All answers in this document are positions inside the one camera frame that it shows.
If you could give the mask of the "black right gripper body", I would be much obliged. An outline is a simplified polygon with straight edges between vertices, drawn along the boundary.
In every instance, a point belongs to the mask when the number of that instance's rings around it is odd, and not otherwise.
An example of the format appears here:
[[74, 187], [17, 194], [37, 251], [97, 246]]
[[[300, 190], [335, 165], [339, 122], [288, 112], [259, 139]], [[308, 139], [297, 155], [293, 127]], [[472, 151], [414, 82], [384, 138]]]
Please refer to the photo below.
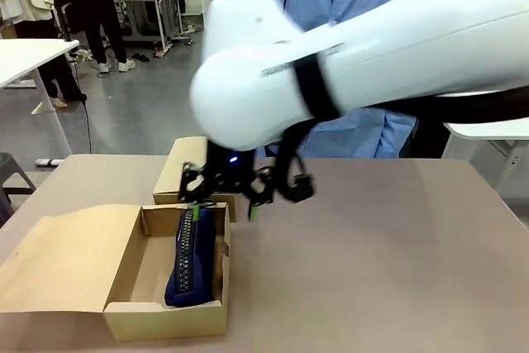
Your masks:
[[255, 180], [255, 151], [237, 151], [207, 141], [205, 193], [239, 193], [255, 197], [251, 187]]

